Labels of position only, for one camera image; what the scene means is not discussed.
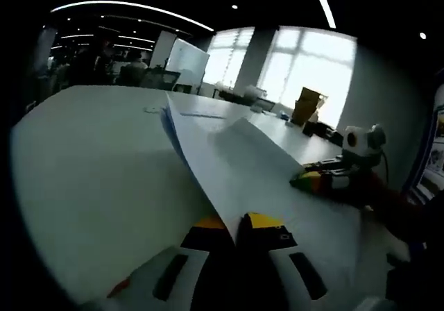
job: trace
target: yellow part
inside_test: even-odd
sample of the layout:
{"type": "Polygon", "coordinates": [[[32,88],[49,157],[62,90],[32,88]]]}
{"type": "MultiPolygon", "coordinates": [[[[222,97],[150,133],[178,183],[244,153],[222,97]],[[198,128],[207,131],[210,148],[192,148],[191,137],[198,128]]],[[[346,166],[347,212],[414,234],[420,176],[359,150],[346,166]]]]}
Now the yellow part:
{"type": "Polygon", "coordinates": [[[280,219],[274,219],[256,212],[249,212],[248,216],[253,228],[279,228],[284,225],[284,222],[280,219]]]}
{"type": "Polygon", "coordinates": [[[301,174],[299,176],[299,179],[302,178],[320,178],[321,174],[317,171],[310,171],[310,172],[305,172],[304,174],[301,174]]]}
{"type": "Polygon", "coordinates": [[[194,226],[198,228],[225,229],[225,224],[223,224],[219,216],[206,217],[194,224],[194,226]]]}

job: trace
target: white table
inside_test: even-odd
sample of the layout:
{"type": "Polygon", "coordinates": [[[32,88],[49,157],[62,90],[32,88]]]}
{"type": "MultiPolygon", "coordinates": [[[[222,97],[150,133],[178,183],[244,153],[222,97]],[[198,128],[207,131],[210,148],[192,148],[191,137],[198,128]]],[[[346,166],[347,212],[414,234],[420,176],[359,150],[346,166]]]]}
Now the white table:
{"type": "MultiPolygon", "coordinates": [[[[247,117],[299,163],[340,148],[245,106],[169,93],[180,112],[215,129],[247,117]]],[[[174,153],[156,110],[165,92],[75,86],[40,104],[12,133],[12,172],[29,233],[46,266],[78,302],[103,296],[214,213],[174,153]]]]}

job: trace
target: bright window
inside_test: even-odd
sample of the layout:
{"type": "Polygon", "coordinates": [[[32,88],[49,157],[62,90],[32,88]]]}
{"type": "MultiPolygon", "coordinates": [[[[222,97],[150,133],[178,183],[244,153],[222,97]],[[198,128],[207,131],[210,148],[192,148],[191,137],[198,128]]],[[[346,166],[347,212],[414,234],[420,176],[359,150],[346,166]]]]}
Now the bright window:
{"type": "Polygon", "coordinates": [[[267,99],[294,108],[303,87],[328,96],[319,120],[336,127],[355,62],[356,40],[309,28],[281,27],[262,69],[258,87],[267,99]]]}
{"type": "Polygon", "coordinates": [[[254,31],[255,28],[238,28],[218,32],[213,37],[208,48],[210,58],[205,68],[204,82],[222,82],[234,87],[254,31]]]}

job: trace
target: cable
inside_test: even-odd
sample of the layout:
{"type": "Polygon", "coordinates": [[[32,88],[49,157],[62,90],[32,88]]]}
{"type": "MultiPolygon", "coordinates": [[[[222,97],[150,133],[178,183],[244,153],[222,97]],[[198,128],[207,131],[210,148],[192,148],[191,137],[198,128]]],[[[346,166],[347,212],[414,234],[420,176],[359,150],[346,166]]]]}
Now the cable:
{"type": "Polygon", "coordinates": [[[388,173],[389,172],[389,162],[387,160],[386,153],[383,150],[381,150],[381,153],[382,153],[382,157],[384,157],[384,161],[386,163],[386,181],[387,181],[387,185],[388,185],[388,183],[389,183],[389,173],[388,173]]]}

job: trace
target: black ceiling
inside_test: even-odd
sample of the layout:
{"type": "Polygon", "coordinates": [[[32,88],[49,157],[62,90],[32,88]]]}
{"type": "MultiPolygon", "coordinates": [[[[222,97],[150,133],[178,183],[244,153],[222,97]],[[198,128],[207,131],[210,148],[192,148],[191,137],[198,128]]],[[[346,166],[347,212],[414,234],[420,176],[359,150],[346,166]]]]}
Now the black ceiling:
{"type": "MultiPolygon", "coordinates": [[[[92,0],[57,0],[54,6],[78,1],[92,0]]],[[[175,12],[215,31],[279,25],[330,29],[319,0],[113,1],[140,3],[175,12]],[[239,8],[232,9],[233,4],[239,8]]],[[[422,76],[431,76],[444,66],[443,0],[328,0],[328,3],[336,22],[335,31],[358,37],[362,44],[386,53],[422,76]],[[426,40],[420,39],[420,32],[426,33],[426,40]]],[[[121,31],[121,35],[136,35],[133,31],[137,31],[137,37],[148,40],[155,40],[162,29],[178,29],[179,37],[184,39],[212,34],[170,15],[116,5],[67,8],[49,15],[48,21],[56,23],[62,34],[76,34],[77,26],[86,33],[99,23],[121,31]]]]}

